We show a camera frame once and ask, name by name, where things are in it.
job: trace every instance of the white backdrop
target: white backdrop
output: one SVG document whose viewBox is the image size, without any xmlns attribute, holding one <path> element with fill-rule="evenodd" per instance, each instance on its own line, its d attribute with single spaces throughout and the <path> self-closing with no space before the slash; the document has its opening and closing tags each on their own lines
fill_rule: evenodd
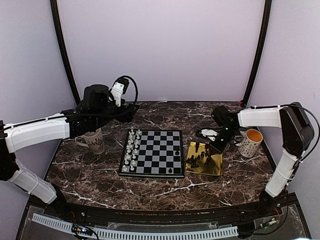
<svg viewBox="0 0 320 240">
<path fill-rule="evenodd" d="M 264 0 L 59 0 L 80 93 L 133 77 L 140 101 L 240 101 Z M 133 100 L 133 85 L 126 100 Z"/>
</svg>

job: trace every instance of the white robotic arm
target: white robotic arm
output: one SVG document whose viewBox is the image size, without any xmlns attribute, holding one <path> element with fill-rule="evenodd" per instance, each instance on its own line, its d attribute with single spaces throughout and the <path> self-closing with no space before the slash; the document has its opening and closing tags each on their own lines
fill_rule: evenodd
<svg viewBox="0 0 320 240">
<path fill-rule="evenodd" d="M 17 124 L 4 125 L 0 121 L 0 180 L 13 183 L 49 206 L 52 205 L 58 215 L 68 214 L 61 207 L 66 200 L 59 188 L 26 168 L 16 158 L 15 152 L 35 144 L 93 132 L 112 119 L 122 123 L 131 122 L 139 106 L 135 104 L 138 95 L 134 104 L 125 105 L 125 100 L 121 99 L 128 88 L 128 79 L 133 81 L 137 93 L 134 80 L 123 76 L 117 79 L 111 90 L 104 85 L 87 87 L 76 109 Z"/>
</svg>

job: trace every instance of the black chess piece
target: black chess piece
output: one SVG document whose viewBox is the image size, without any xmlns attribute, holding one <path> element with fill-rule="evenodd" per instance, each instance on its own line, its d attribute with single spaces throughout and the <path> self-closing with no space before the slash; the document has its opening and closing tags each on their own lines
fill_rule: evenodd
<svg viewBox="0 0 320 240">
<path fill-rule="evenodd" d="M 195 152 L 196 152 L 196 153 L 198 153 L 199 146 L 200 146 L 200 143 L 197 142 L 197 143 L 195 144 Z"/>
</svg>

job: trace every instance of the robotic arm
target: robotic arm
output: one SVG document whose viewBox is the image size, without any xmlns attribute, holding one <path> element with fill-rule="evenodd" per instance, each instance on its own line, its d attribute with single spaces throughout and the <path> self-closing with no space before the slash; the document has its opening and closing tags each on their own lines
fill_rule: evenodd
<svg viewBox="0 0 320 240">
<path fill-rule="evenodd" d="M 133 104 L 121 99 L 132 80 L 136 88 Z M 139 106 L 137 85 L 131 77 L 118 78 L 112 89 L 105 85 L 92 85 L 84 90 L 83 100 L 75 109 L 55 115 L 18 124 L 0 121 L 0 180 L 11 182 L 52 206 L 58 215 L 65 216 L 66 200 L 57 186 L 54 186 L 27 169 L 15 156 L 25 147 L 50 140 L 67 139 L 94 132 L 110 120 L 131 122 Z"/>
<path fill-rule="evenodd" d="M 271 180 L 260 194 L 260 213 L 274 202 L 280 195 L 292 175 L 298 169 L 300 159 L 314 138 L 314 129 L 299 102 L 286 106 L 252 107 L 229 112 L 226 107 L 219 106 L 212 112 L 213 119 L 222 126 L 219 134 L 211 137 L 211 147 L 222 153 L 239 127 L 275 127 L 282 129 L 283 151 L 281 159 Z"/>
</svg>

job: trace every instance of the black wire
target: black wire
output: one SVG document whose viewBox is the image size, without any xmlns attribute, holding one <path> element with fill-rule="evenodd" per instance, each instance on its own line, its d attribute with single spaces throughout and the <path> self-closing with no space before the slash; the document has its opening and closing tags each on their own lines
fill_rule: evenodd
<svg viewBox="0 0 320 240">
<path fill-rule="evenodd" d="M 272 231 L 270 232 L 263 232 L 263 233 L 254 233 L 255 231 L 259 230 L 259 229 L 262 229 L 260 226 L 259 227 L 256 227 L 255 229 L 251 230 L 251 231 L 245 231 L 245 232 L 239 232 L 239 234 L 242 234 L 242 235 L 269 235 L 269 234 L 272 234 L 274 233 L 275 231 L 279 230 L 286 222 L 287 218 L 288 218 L 288 212 L 289 212 L 289 193 L 288 191 L 286 191 L 286 213 L 285 213 L 285 217 L 283 219 L 283 222 L 275 229 L 273 229 Z"/>
<path fill-rule="evenodd" d="M 77 225 L 79 225 L 80 227 L 89 229 L 89 230 L 92 231 L 92 233 L 95 235 L 96 239 L 99 240 L 98 234 L 97 234 L 91 227 L 88 227 L 88 226 L 86 226 L 86 225 L 81 225 L 81 224 L 79 224 L 78 222 L 75 222 L 75 219 L 74 219 L 74 218 L 73 218 L 73 221 L 69 221 L 69 220 L 63 219 L 63 218 L 61 218 L 60 216 L 58 216 L 50 207 L 46 207 L 45 209 L 49 210 L 51 213 L 53 213 L 57 218 L 61 219 L 62 221 L 65 221 L 65 222 L 70 223 L 70 224 L 77 224 Z M 75 234 L 76 234 L 78 237 L 80 237 L 80 238 L 83 239 L 83 237 L 80 236 L 80 235 L 78 235 L 77 232 L 76 232 Z"/>
</svg>

